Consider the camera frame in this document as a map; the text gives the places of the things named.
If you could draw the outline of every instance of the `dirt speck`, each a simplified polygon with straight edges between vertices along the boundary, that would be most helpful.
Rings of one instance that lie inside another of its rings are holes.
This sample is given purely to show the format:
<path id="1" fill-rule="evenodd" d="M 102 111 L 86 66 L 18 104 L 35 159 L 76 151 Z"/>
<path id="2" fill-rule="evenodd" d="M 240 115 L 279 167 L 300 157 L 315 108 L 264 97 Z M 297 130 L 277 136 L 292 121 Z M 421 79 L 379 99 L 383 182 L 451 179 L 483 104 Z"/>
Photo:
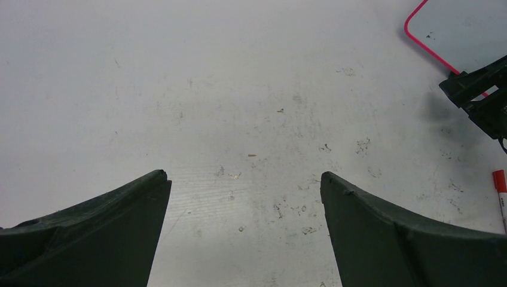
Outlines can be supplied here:
<path id="1" fill-rule="evenodd" d="M 352 68 L 341 68 L 341 70 L 343 71 L 343 73 L 349 77 L 353 77 L 356 75 L 356 73 L 354 72 L 354 69 Z"/>
<path id="2" fill-rule="evenodd" d="M 282 215 L 282 211 L 280 211 L 280 207 L 278 207 L 278 205 L 274 204 L 273 205 L 273 209 L 278 212 L 278 218 L 279 219 L 282 219 L 283 218 L 283 215 Z"/>
<path id="3" fill-rule="evenodd" d="M 327 153 L 330 153 L 330 152 L 332 151 L 332 149 L 330 149 L 330 148 L 328 147 L 328 144 L 327 144 L 327 143 L 325 143 L 323 148 L 319 148 L 319 151 L 325 151 L 325 152 L 327 152 Z"/>
<path id="4" fill-rule="evenodd" d="M 238 175 L 232 175 L 229 173 L 229 176 L 232 178 L 232 179 L 239 179 L 239 177 L 241 176 L 241 173 L 239 173 Z"/>
<path id="5" fill-rule="evenodd" d="M 225 171 L 224 167 L 220 166 L 220 170 L 215 172 L 216 177 L 224 175 L 224 171 Z"/>
<path id="6" fill-rule="evenodd" d="M 370 139 L 366 137 L 366 140 L 364 141 L 356 141 L 356 145 L 358 146 L 356 148 L 356 153 L 364 157 L 368 154 L 368 147 L 370 144 Z"/>
<path id="7" fill-rule="evenodd" d="M 464 192 L 460 185 L 456 185 L 453 183 L 453 181 L 450 181 L 449 188 L 452 188 L 453 190 L 459 191 L 460 193 Z"/>
<path id="8" fill-rule="evenodd" d="M 368 166 L 368 173 L 369 175 L 373 176 L 374 178 L 379 178 L 382 175 L 382 171 L 380 169 L 377 169 L 375 171 L 372 167 Z"/>
<path id="9" fill-rule="evenodd" d="M 317 232 L 317 229 L 313 228 L 313 227 L 303 227 L 301 229 L 301 232 L 304 234 L 304 235 L 307 235 L 307 234 L 311 234 L 311 233 L 314 233 L 314 232 Z"/>

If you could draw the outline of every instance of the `black plastic bracket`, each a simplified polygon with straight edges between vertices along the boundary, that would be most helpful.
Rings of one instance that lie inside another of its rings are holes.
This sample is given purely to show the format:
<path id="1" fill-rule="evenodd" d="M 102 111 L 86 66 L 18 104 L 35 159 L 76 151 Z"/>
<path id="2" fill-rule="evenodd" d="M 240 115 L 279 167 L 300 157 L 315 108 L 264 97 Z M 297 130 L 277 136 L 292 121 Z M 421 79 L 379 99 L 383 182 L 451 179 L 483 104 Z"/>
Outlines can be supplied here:
<path id="1" fill-rule="evenodd" d="M 502 143 L 507 137 L 507 56 L 470 74 L 449 77 L 439 86 L 492 139 Z M 476 100 L 494 86 L 496 91 Z"/>

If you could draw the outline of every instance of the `white surface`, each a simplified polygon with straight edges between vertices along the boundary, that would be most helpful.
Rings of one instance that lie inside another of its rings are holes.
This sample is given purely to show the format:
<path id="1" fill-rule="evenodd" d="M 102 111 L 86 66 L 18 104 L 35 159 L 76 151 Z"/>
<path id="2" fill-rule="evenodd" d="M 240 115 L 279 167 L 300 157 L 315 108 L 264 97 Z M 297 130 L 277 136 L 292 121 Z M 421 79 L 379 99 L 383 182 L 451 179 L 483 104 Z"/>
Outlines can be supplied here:
<path id="1" fill-rule="evenodd" d="M 408 29 L 459 72 L 507 55 L 507 0 L 428 0 Z"/>
<path id="2" fill-rule="evenodd" d="M 505 156 L 400 36 L 417 4 L 2 2 L 0 226 L 163 168 L 149 286 L 340 286 L 317 182 L 331 170 L 503 232 Z"/>

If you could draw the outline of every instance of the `floor stain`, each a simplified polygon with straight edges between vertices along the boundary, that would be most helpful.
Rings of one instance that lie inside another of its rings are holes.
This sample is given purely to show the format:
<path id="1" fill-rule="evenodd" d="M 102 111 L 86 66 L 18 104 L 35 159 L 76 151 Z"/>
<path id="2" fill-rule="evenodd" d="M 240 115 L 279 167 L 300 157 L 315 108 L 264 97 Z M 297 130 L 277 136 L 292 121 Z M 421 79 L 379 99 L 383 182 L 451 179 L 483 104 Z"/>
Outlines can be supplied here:
<path id="1" fill-rule="evenodd" d="M 278 218 L 279 219 L 282 219 L 283 218 L 283 215 L 282 215 L 282 212 L 280 211 L 280 207 L 278 207 L 278 205 L 274 204 L 273 205 L 273 209 L 278 212 Z"/>
<path id="2" fill-rule="evenodd" d="M 219 171 L 217 171 L 217 172 L 215 172 L 215 176 L 216 176 L 216 177 L 222 176 L 222 175 L 224 175 L 224 174 L 225 174 L 224 172 L 225 172 L 224 167 L 223 167 L 223 166 L 220 166 L 220 170 L 219 170 Z"/>
<path id="3" fill-rule="evenodd" d="M 313 227 L 303 227 L 301 229 L 301 232 L 304 234 L 304 235 L 307 235 L 307 234 L 311 234 L 311 233 L 314 233 L 314 232 L 317 232 L 317 229 L 313 228 Z"/>
<path id="4" fill-rule="evenodd" d="M 370 145 L 370 139 L 368 137 L 366 137 L 366 140 L 365 141 L 356 141 L 356 145 L 358 146 L 356 148 L 356 153 L 361 155 L 361 156 L 365 156 L 368 154 L 368 147 Z"/>
<path id="5" fill-rule="evenodd" d="M 330 148 L 328 147 L 328 144 L 327 144 L 327 143 L 325 143 L 323 148 L 319 148 L 319 151 L 325 151 L 325 152 L 327 152 L 327 153 L 330 153 L 330 152 L 332 151 L 332 149 L 330 149 Z"/>
<path id="6" fill-rule="evenodd" d="M 352 69 L 352 68 L 341 68 L 341 70 L 344 72 L 345 75 L 347 75 L 349 77 L 353 77 L 356 75 L 356 73 L 354 72 L 354 69 Z"/>

